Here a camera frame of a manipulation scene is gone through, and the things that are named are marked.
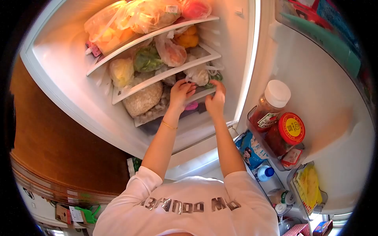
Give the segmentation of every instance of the yellow package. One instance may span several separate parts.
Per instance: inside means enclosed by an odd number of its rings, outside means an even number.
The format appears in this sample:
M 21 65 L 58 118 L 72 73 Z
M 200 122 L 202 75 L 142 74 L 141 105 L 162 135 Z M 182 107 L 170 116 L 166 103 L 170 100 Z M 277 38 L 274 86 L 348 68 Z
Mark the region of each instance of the yellow package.
M 318 175 L 313 165 L 307 165 L 303 171 L 299 171 L 296 180 L 300 186 L 299 195 L 305 205 L 313 209 L 318 203 L 322 202 Z

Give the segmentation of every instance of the green vegetable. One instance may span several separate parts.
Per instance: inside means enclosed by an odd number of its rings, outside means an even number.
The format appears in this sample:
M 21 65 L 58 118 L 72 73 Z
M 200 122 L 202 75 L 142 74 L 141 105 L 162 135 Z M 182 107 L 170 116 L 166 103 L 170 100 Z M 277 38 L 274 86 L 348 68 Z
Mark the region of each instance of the green vegetable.
M 217 80 L 217 81 L 222 81 L 223 80 L 223 76 L 218 73 L 214 76 L 210 76 L 210 80 Z M 205 88 L 206 89 L 209 89 L 209 88 L 214 88 L 214 85 L 212 83 L 210 83 L 210 80 L 209 82 L 205 85 Z
M 160 69 L 164 65 L 154 44 L 139 49 L 134 57 L 134 70 L 150 72 Z

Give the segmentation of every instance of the cardboard box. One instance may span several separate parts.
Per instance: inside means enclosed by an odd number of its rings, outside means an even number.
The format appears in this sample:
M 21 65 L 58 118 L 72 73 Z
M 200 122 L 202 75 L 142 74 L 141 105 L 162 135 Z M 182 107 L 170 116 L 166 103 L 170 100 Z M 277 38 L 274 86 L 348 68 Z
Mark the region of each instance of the cardboard box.
M 70 210 L 60 204 L 57 204 L 55 207 L 55 219 L 68 225 L 72 224 Z
M 327 236 L 333 228 L 333 222 L 322 221 L 316 226 L 315 230 L 312 232 L 313 236 Z

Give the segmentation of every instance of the white bottle cap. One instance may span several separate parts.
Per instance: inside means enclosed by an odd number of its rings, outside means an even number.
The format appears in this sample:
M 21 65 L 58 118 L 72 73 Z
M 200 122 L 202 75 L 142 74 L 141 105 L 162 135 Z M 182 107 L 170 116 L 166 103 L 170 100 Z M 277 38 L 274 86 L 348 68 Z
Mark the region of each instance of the white bottle cap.
M 271 80 L 265 88 L 264 92 L 266 100 L 270 105 L 282 108 L 286 106 L 291 97 L 289 87 L 279 80 Z
M 282 214 L 286 210 L 286 204 L 280 203 L 280 204 L 277 204 L 274 208 L 275 208 L 277 214 Z

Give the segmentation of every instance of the pink item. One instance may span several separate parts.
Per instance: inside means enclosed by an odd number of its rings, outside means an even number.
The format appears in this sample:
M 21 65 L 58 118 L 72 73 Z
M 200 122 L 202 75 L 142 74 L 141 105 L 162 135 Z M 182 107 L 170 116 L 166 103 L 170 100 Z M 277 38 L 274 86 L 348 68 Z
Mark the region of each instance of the pink item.
M 90 49 L 89 51 L 91 51 L 92 52 L 92 54 L 95 56 L 95 57 L 98 57 L 100 54 L 101 54 L 101 51 L 100 51 L 100 49 L 97 47 L 97 45 L 96 44 L 94 44 L 94 43 L 92 43 L 91 41 L 87 41 L 86 43 L 85 43 L 85 45 L 87 46 L 87 48 L 88 49 Z
M 193 101 L 191 103 L 189 103 L 186 107 L 185 107 L 185 111 L 191 111 L 191 110 L 194 110 L 198 107 L 198 102 L 196 101 Z
M 297 225 L 294 225 L 283 236 L 297 236 L 298 233 L 301 233 L 304 236 L 310 236 L 310 228 L 308 227 L 308 224 L 297 224 Z

